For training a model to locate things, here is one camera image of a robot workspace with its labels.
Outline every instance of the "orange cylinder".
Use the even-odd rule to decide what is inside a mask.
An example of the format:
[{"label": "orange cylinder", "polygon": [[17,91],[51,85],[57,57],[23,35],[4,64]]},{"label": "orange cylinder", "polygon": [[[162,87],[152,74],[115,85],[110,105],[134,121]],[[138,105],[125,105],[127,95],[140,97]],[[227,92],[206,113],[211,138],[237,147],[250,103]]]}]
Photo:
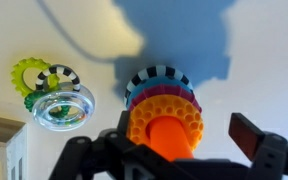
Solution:
[{"label": "orange cylinder", "polygon": [[147,129],[150,148],[168,161],[177,158],[193,158],[193,154],[181,122],[171,116],[152,120]]}]

